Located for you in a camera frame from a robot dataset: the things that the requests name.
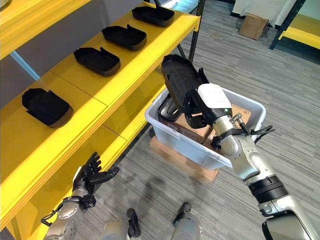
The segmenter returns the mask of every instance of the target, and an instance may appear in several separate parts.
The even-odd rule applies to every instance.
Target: cardboard box
[[[242,108],[242,107],[239,107],[239,106],[237,106],[237,105],[235,105],[235,104],[232,104],[232,114],[233,114],[233,115],[236,115],[236,114],[238,114],[238,113],[240,113],[240,114],[242,115],[242,120],[243,120],[244,123],[246,124],[246,123],[248,122],[250,116],[251,116],[251,112],[250,112],[249,110],[246,110],[246,109],[244,109],[244,108]],[[211,147],[211,142],[212,142],[212,139],[214,138],[215,135],[216,135],[215,130],[212,130],[212,132],[211,132],[210,135],[207,137],[207,139],[204,140],[204,142],[203,142],[202,145],[204,145],[204,146],[207,147],[208,149],[211,149],[211,150],[213,150],[213,151],[216,152],[216,150]]]
[[[166,121],[163,123],[165,123],[168,127],[176,130],[178,133],[181,133],[186,137],[196,141],[197,143],[200,143],[204,139],[208,129],[210,128],[209,125],[198,129],[190,127],[184,114],[181,114],[180,117],[174,122]]]
[[[250,111],[248,111],[244,108],[241,108],[235,104],[232,104],[231,107],[232,107],[232,114],[233,115],[235,115],[237,113],[241,113],[242,120],[245,123],[248,122],[248,119],[251,115]],[[178,133],[181,133],[181,134],[185,135],[186,137],[194,140],[197,143],[201,143],[204,140],[204,137],[206,136],[206,134],[210,128],[209,125],[207,125],[203,128],[198,128],[198,129],[194,129],[194,128],[190,127],[187,123],[187,120],[186,120],[186,117],[184,114],[181,114],[180,117],[174,122],[168,122],[168,121],[164,121],[161,119],[160,119],[160,122],[167,125],[168,127],[172,128],[172,129],[174,129]],[[203,143],[203,145],[205,145],[208,148],[210,146],[210,143],[211,143],[214,136],[215,136],[215,131],[213,130],[211,132],[211,134],[208,136],[209,143],[208,143],[208,141],[205,141]]]
[[[240,35],[258,40],[268,24],[268,19],[248,13],[239,31]]]
[[[211,170],[200,166],[186,156],[183,156],[182,154],[173,150],[171,147],[159,142],[156,136],[151,139],[150,147],[168,163],[172,164],[179,170],[186,172],[191,177],[203,184],[212,183],[217,176],[219,168]]]

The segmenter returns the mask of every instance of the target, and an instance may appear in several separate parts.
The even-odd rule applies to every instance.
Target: yellow shelf
[[[197,29],[199,20],[199,16],[175,11],[172,25],[160,27],[133,18],[130,11],[112,25],[125,27],[130,24],[146,32],[147,43],[141,50],[130,51],[109,42],[102,33],[82,46],[95,49],[103,47],[117,55],[121,68],[115,75],[101,76],[77,63],[73,54],[54,67],[52,72],[109,106],[111,114],[156,69],[165,55],[171,53],[192,30]]]
[[[1,110],[1,229],[103,123],[107,106],[48,72],[30,88],[52,90],[74,110],[61,128],[50,128],[22,106],[22,93]]]
[[[23,240],[43,239],[48,227],[41,224],[40,219],[49,214],[52,209],[56,209],[63,198],[71,195],[73,177],[78,166],[85,164],[91,154],[97,151],[100,155],[101,166],[103,169],[108,169],[125,149],[126,143],[125,139],[107,127],[103,125],[99,127],[62,167],[50,179],[47,179],[46,183],[12,219],[8,226],[12,235],[16,239]],[[19,232],[12,226],[18,226]]]
[[[114,127],[113,120],[118,119],[120,127],[114,129],[126,136],[127,139],[116,134],[114,130],[111,131],[104,125],[101,126],[19,211],[11,224],[8,225],[10,232],[21,239],[42,239],[47,233],[48,227],[40,224],[40,219],[55,209],[63,198],[71,195],[72,179],[78,166],[83,165],[88,157],[97,151],[101,156],[102,169],[109,169],[145,126],[147,123],[144,117],[145,110],[164,88],[163,76],[158,72],[153,72],[129,96],[123,106],[117,109],[104,123]],[[19,233],[15,232],[17,229],[13,227],[15,225],[19,226]]]
[[[0,59],[90,0],[13,0],[0,12]]]
[[[297,14],[286,31],[280,35],[320,49],[320,20]]]
[[[165,87],[163,75],[153,71],[104,122],[104,125],[126,140],[136,136],[139,129],[147,123],[144,116],[145,111]]]

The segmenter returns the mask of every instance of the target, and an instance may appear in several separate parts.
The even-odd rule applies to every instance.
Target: robotic hand
[[[192,128],[213,127],[212,146],[227,157],[235,173],[249,187],[266,221],[262,231],[267,240],[319,240],[320,234],[305,210],[289,194],[255,143],[274,131],[272,126],[249,131],[241,115],[232,117],[231,104],[220,86],[209,83],[202,69],[178,55],[162,62],[165,85]],[[260,135],[253,141],[252,135]]]
[[[119,172],[118,167],[100,171],[101,161],[99,159],[100,156],[94,152],[86,164],[79,167],[73,179],[72,196],[63,199],[56,210],[52,210],[49,215],[41,219],[41,222],[49,227],[45,240],[74,239],[85,212],[96,205],[94,193],[99,185],[109,181]],[[56,220],[53,223],[48,222],[47,220],[56,213]]]

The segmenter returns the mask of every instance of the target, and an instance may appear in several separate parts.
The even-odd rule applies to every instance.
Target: black plastic tray
[[[78,63],[85,65],[88,69],[95,71],[103,76],[115,74],[121,64],[120,59],[112,53],[100,47],[97,50],[92,47],[83,47],[76,50],[73,54]]]
[[[129,24],[126,27],[108,26],[102,30],[102,34],[105,39],[130,50],[137,51],[142,49],[146,45],[147,34]]]
[[[73,108],[52,91],[30,88],[22,95],[22,105],[27,113],[50,128],[65,125],[72,117]]]
[[[175,12],[157,5],[155,8],[150,6],[140,6],[132,10],[134,18],[161,27],[170,26],[174,22]]]
[[[203,69],[197,72],[188,59],[175,54],[164,57],[161,70],[165,86],[179,111],[185,114],[200,113],[201,110],[190,97],[194,89],[209,83]]]

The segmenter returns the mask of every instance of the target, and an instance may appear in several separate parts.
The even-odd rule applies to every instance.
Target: white wall
[[[244,10],[244,8],[246,7],[248,0],[236,0],[233,10],[233,13],[236,14],[241,14]],[[281,25],[283,23],[283,21],[285,20],[285,18],[287,17],[288,13],[290,12],[291,8],[293,7],[293,5],[295,4],[296,0],[286,0],[282,11],[280,12],[280,14],[278,15],[275,24],[276,25]]]
[[[320,0],[306,0],[299,14],[320,20]]]

